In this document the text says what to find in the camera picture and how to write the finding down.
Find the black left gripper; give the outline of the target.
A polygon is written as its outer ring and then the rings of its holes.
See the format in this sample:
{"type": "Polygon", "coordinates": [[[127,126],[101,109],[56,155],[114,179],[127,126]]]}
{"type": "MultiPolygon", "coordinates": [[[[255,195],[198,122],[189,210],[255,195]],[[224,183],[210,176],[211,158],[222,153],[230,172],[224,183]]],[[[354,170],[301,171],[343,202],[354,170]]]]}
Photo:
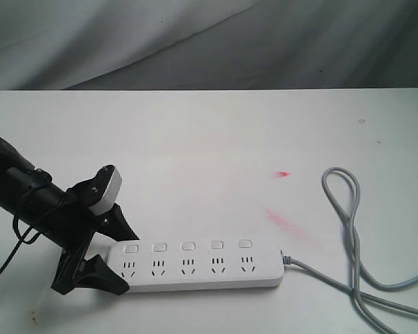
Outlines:
{"type": "MultiPolygon", "coordinates": [[[[98,187],[76,184],[67,191],[50,186],[55,210],[50,216],[50,237],[62,248],[52,289],[66,295],[75,288],[96,289],[120,296],[128,283],[114,273],[100,255],[85,259],[93,235],[99,227],[89,210],[98,200],[98,187]]],[[[100,216],[100,233],[115,241],[139,240],[118,204],[100,216]]]]}

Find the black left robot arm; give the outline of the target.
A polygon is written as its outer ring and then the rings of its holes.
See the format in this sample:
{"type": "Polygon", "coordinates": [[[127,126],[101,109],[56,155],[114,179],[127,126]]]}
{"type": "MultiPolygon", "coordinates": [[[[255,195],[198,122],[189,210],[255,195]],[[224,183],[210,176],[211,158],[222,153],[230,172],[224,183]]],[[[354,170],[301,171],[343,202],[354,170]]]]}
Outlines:
{"type": "Polygon", "coordinates": [[[75,288],[115,295],[129,290],[101,256],[85,258],[96,233],[115,241],[138,238],[116,202],[121,185],[117,168],[106,165],[91,179],[63,191],[48,172],[36,168],[0,137],[0,207],[13,216],[18,245],[32,244],[43,235],[61,247],[51,285],[59,294],[75,288]]]}

